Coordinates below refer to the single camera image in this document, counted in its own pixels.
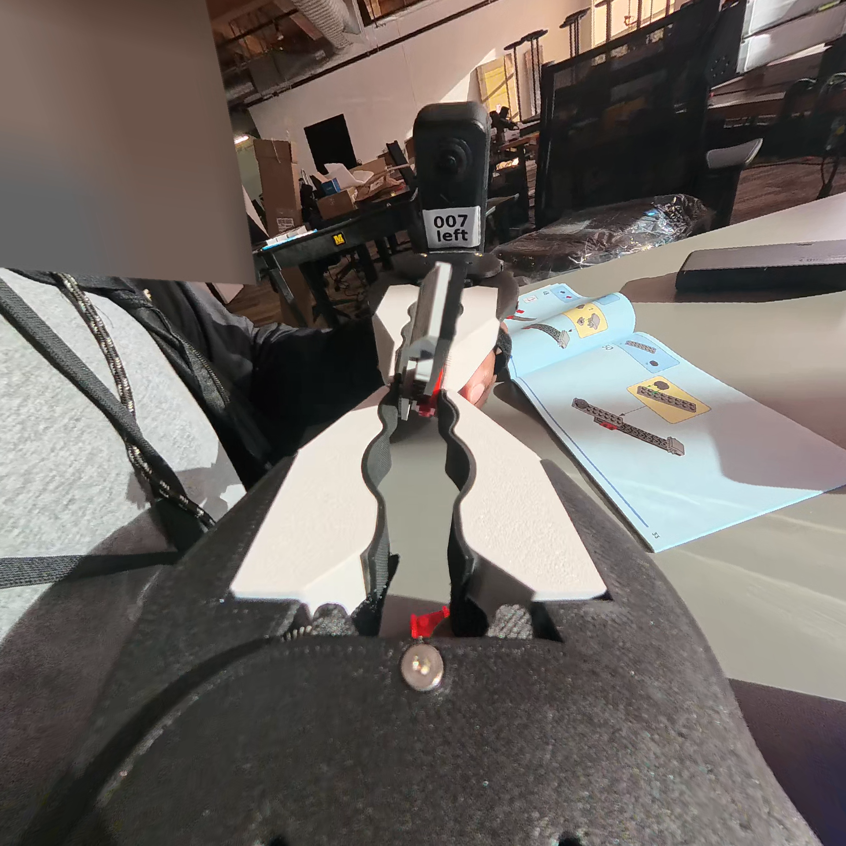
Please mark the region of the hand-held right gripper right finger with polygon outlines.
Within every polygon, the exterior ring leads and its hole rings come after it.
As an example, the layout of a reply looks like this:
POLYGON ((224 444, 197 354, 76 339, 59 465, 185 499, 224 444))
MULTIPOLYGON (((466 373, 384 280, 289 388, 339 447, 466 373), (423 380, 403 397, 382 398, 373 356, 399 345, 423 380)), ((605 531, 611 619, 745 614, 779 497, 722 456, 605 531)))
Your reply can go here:
POLYGON ((608 588, 542 460, 455 391, 439 395, 438 429, 457 490, 452 632, 491 634, 500 611, 532 626, 544 621, 542 604, 603 598, 608 588))

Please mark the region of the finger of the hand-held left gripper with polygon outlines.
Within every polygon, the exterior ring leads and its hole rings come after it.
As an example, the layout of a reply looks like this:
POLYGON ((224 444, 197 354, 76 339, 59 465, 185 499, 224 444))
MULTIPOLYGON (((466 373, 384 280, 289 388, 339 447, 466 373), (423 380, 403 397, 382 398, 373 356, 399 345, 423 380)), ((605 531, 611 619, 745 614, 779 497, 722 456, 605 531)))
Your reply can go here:
POLYGON ((378 368, 385 385, 394 378, 397 356, 404 342, 403 330, 416 305, 419 287, 414 283, 378 282, 370 290, 371 322, 378 368))
POLYGON ((441 393, 460 393, 497 342, 501 324, 497 316, 497 299, 496 288, 479 285, 464 289, 463 310, 443 367, 441 393))

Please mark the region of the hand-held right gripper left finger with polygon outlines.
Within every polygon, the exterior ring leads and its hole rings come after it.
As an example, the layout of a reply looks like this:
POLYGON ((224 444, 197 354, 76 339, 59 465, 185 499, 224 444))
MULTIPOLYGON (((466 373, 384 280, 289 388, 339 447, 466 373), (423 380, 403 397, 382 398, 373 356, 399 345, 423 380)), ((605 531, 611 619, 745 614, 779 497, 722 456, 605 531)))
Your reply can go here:
POLYGON ((230 585, 234 597, 339 606, 361 634, 379 634, 396 569, 379 485, 396 426, 396 392, 383 386, 298 451, 230 585))

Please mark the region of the grey toy brick plate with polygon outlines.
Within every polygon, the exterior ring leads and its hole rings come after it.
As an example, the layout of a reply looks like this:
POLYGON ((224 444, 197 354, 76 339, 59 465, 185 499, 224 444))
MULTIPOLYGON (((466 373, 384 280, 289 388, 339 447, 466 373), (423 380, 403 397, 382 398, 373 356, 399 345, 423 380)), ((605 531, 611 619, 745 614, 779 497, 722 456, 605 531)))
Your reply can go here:
POLYGON ((454 266, 436 261, 422 280, 404 331, 400 363, 403 375, 420 390, 431 392, 443 370, 462 313, 464 276, 453 279, 454 266))

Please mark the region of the person's left forearm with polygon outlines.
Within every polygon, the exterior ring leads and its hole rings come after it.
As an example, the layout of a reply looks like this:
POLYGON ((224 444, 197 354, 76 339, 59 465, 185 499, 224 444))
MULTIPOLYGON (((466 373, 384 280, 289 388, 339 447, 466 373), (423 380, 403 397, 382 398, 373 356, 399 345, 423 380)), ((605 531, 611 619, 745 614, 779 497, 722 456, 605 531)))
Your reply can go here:
POLYGON ((202 285, 130 279, 245 404, 274 460, 383 386, 370 317, 333 329, 257 326, 202 285))

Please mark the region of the grey desk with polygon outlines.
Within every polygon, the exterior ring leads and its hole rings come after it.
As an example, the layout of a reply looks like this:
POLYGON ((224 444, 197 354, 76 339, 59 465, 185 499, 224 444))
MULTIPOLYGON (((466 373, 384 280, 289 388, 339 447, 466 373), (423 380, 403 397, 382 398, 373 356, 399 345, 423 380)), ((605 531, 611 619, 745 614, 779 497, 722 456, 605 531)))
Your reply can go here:
MULTIPOLYGON (((579 293, 625 289, 638 324, 692 364, 844 447, 844 292, 763 303, 675 300, 691 251, 843 239, 844 193, 565 276, 579 293)), ((382 484, 409 611, 449 599, 455 488, 437 422, 396 436, 382 484)), ((655 555, 726 675, 844 700, 844 489, 655 555)))

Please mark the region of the black workbench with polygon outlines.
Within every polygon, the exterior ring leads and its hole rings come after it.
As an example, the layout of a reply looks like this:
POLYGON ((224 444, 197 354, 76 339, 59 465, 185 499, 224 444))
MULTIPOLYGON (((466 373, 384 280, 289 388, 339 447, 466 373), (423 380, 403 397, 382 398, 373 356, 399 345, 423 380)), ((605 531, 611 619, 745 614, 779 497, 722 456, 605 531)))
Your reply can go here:
POLYGON ((255 248, 252 255, 256 275, 269 278, 274 289, 292 304, 293 294, 284 273, 288 268, 298 268, 311 291, 317 314, 329 327, 337 327, 339 313, 327 294, 322 267, 336 263, 345 252, 359 250, 402 231, 408 233, 412 246, 424 246, 421 226, 418 191, 405 191, 326 223, 309 234, 255 248))

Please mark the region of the black flat screen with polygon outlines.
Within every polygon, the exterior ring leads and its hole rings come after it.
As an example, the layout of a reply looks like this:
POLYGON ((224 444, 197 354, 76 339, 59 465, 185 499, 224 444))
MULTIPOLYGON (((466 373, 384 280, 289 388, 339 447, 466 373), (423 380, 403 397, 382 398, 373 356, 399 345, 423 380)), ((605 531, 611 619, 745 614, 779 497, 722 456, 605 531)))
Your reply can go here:
POLYGON ((343 113, 304 127, 304 135, 319 174, 327 175, 330 164, 344 165, 349 171, 358 166, 343 113))

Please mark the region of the plastic-wrapped black bundle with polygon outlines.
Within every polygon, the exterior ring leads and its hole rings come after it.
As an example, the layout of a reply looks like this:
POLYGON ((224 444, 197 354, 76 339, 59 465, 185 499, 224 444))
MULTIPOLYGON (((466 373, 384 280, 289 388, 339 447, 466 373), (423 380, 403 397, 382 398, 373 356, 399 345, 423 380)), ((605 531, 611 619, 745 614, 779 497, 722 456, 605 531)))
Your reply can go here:
POLYGON ((693 196, 628 200, 566 214, 498 246, 494 254, 517 276, 545 279, 703 234, 713 217, 693 196))

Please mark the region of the light blue instruction booklet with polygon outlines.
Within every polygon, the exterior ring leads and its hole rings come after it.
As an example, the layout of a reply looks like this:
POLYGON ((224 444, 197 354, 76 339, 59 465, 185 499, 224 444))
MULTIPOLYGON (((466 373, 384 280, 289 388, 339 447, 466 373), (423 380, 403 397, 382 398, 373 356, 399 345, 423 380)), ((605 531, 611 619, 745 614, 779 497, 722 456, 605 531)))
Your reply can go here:
POLYGON ((651 552, 840 488, 844 450, 563 283, 505 319, 511 381, 651 552))

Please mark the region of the tall cardboard box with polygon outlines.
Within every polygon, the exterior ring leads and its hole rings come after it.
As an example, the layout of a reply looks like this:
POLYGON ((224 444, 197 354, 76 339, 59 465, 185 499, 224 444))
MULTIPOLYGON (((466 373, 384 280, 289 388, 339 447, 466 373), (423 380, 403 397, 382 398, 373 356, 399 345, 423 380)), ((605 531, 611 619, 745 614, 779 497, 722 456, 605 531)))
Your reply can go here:
POLYGON ((262 202, 271 237, 303 223, 301 170, 295 145, 288 141, 254 139, 262 202))

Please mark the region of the black power strip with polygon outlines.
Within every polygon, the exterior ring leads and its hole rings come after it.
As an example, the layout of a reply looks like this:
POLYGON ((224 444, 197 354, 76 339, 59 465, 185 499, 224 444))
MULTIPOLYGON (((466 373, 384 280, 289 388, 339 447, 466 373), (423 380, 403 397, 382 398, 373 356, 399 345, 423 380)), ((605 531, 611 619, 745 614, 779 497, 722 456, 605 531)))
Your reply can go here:
POLYGON ((845 241, 696 250, 678 271, 679 293, 807 293, 843 290, 845 241))

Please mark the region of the black drawstring bag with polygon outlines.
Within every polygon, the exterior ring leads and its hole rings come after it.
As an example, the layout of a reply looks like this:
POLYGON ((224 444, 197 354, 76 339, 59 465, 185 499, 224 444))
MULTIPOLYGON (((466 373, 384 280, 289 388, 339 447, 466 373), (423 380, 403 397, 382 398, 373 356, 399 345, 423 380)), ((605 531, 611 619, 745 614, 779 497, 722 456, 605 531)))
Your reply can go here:
POLYGON ((136 419, 129 377, 96 307, 74 278, 62 273, 58 277, 60 287, 80 313, 105 357, 116 394, 5 281, 1 283, 2 315, 55 370, 100 410, 121 436, 130 464, 152 489, 155 512, 174 547, 174 555, 167 553, 162 559, 169 564, 178 560, 207 530, 213 528, 215 520, 188 497, 175 471, 142 434, 136 419))

